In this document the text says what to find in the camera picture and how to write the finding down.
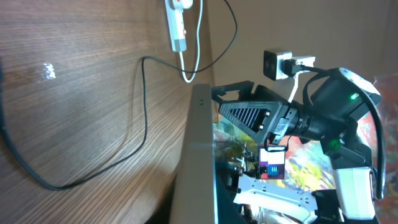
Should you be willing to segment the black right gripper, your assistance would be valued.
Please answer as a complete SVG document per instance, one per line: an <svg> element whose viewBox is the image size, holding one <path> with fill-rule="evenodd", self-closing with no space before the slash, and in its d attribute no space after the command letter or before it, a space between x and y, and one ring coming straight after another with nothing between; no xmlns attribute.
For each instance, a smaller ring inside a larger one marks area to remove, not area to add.
<svg viewBox="0 0 398 224"><path fill-rule="evenodd" d="M258 85L253 93L254 101L240 101L251 96L254 82L243 81L211 88L211 98L222 103L227 92L238 91L238 101L225 101L219 112L226 119L246 133L258 144L278 145L285 135L299 135L303 120L306 120L304 106L286 99L265 86Z"/></svg>

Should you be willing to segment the teal Galaxy smartphone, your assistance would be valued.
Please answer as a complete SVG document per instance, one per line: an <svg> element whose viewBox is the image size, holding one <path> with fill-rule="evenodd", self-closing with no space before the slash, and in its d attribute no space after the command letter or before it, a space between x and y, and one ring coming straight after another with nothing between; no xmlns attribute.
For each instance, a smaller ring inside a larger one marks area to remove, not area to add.
<svg viewBox="0 0 398 224"><path fill-rule="evenodd" d="M177 169L170 223L255 223L252 211L233 203L239 173L215 161L211 86L195 84Z"/></svg>

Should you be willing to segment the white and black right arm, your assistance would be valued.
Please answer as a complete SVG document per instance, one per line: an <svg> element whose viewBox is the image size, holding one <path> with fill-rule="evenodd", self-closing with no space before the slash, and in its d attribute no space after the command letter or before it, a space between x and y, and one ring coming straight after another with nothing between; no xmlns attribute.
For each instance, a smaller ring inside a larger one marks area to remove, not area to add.
<svg viewBox="0 0 398 224"><path fill-rule="evenodd" d="M384 196L385 139L377 104L380 93L359 75L345 68L315 72L309 79L326 81L312 95L303 88L303 102L289 103L264 86L245 81L212 88L219 112L264 149L287 151L280 146L285 135L297 136L302 143L319 141L335 173L336 196L343 215L350 222L377 223L374 199ZM377 166L371 150L357 135L358 120L371 113L376 128Z"/></svg>

